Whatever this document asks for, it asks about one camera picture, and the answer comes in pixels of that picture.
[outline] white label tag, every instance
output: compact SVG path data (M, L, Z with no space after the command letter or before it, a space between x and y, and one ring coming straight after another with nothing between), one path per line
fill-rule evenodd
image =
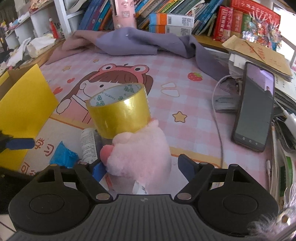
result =
M148 192L145 189L145 185L142 185L135 181L133 186L133 195L148 195Z

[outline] purple blanket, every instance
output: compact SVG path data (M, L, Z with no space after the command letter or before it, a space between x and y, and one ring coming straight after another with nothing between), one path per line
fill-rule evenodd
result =
M46 64L86 49L114 56L156 55L159 50L165 50L184 58L195 56L198 68L215 80L229 74L228 69L215 60L192 35L177 37L174 34L155 34L130 27L111 32L78 30L55 49Z

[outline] barcode label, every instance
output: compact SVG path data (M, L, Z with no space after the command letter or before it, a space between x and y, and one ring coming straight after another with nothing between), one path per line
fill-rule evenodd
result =
M187 28L181 28L181 36L184 36L184 35L190 35L190 34L191 34L190 29L187 29Z
M182 25L191 27L192 26L192 19L191 18L182 18Z

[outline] pink pen holder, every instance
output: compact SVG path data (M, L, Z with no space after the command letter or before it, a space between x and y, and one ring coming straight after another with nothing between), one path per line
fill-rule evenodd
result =
M136 14L133 0L110 0L114 28L136 28Z

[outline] yellow folder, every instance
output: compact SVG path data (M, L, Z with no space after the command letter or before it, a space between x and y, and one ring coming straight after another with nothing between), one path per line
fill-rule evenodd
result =
M15 138L36 138L58 106L38 65L0 77L0 130ZM28 150L0 153L0 166L18 170Z

